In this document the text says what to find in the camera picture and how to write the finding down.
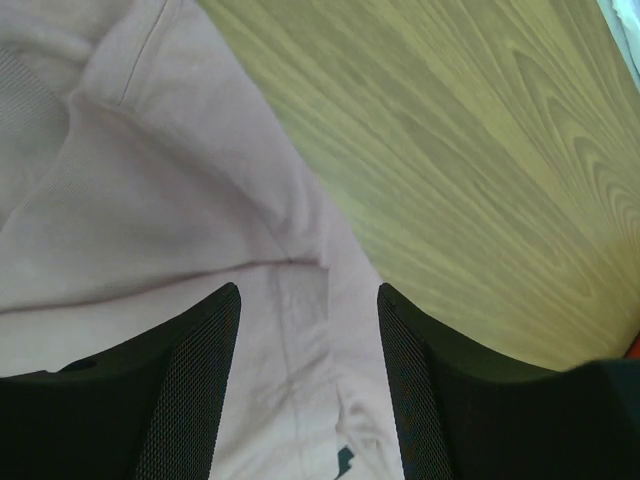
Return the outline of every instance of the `black mesh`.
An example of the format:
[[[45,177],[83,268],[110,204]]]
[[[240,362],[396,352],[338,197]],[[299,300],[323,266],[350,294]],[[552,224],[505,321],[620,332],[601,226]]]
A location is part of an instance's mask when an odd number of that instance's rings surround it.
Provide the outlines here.
[[[209,478],[239,310],[237,296],[211,312],[211,319],[175,350],[136,467],[136,480]]]
[[[380,333],[406,480],[453,480],[442,420],[421,344],[381,295]]]

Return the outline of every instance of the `wooden table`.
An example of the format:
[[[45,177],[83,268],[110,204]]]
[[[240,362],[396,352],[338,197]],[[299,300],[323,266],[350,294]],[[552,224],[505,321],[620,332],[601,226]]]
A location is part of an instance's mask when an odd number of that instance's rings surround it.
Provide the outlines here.
[[[550,368],[640,329],[640,95],[595,0],[203,0],[383,277]]]

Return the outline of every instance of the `wood grain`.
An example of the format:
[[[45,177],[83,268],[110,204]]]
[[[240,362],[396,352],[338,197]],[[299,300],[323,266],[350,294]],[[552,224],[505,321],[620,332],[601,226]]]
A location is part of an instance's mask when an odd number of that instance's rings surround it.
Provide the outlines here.
[[[203,0],[383,277],[550,368],[640,329],[640,95],[595,1]]]

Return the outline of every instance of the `white cloth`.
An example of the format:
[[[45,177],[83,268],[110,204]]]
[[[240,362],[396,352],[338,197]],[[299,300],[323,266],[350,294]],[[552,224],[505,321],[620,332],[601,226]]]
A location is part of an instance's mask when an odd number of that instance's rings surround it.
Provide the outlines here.
[[[611,35],[640,89],[640,0],[598,0]]]
[[[0,0],[0,46],[60,99],[26,95],[25,120],[15,85],[0,95],[0,132],[24,133],[0,133],[0,376],[57,370],[231,281],[211,478],[333,480],[348,444],[344,480],[401,479],[380,279],[206,14]]]

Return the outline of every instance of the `seam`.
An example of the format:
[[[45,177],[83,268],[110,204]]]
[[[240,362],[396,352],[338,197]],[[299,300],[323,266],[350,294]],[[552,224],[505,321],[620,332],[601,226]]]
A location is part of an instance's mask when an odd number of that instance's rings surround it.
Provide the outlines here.
[[[295,388],[293,386],[293,382],[291,381],[291,359],[290,359],[290,352],[289,352],[289,347],[288,347],[288,341],[287,341],[287,335],[285,334],[285,332],[288,332],[288,329],[285,326],[285,319],[284,319],[284,312],[288,311],[288,309],[285,309],[283,302],[285,301],[285,298],[283,296],[283,290],[282,290],[282,276],[277,274],[277,281],[276,283],[276,289],[277,289],[277,297],[280,303],[280,315],[278,315],[279,321],[280,321],[280,338],[282,339],[282,346],[283,346],[283,351],[284,351],[284,362],[285,362],[285,366],[287,368],[287,385],[289,388],[289,391],[291,393],[291,404],[292,404],[292,409],[293,409],[293,416],[295,419],[295,435],[296,435],[296,442],[298,445],[300,445],[301,442],[301,437],[300,437],[300,410],[298,408],[298,401],[296,398],[296,394],[295,394]],[[304,478],[309,478],[308,472],[305,470],[304,468],[304,459],[302,458],[302,449],[297,448],[296,449],[296,454],[298,457],[298,463],[300,464],[300,472],[303,474]]]
[[[167,5],[169,5],[169,1],[170,0],[164,0],[164,4],[162,5],[162,8],[160,9],[160,12],[158,13],[156,19],[154,20],[153,25],[151,26],[151,28],[147,32],[146,37],[145,37],[144,41],[142,42],[142,46],[140,47],[140,50],[138,50],[138,54],[136,55],[136,59],[133,61],[133,66],[131,67],[131,71],[129,72],[129,78],[127,78],[127,82],[125,83],[124,89],[122,90],[122,95],[120,96],[120,99],[118,100],[117,105],[121,105],[122,102],[124,102],[124,97],[126,97],[127,93],[129,92],[129,87],[131,85],[131,81],[133,80],[133,76],[136,74],[136,70],[138,68],[138,63],[140,63],[140,59],[142,58],[142,54],[145,52],[145,50],[147,50],[147,45],[149,44],[149,39],[151,38],[151,35],[153,34],[153,32],[158,27],[158,24],[160,23],[160,19],[164,15],[165,10],[167,9]]]

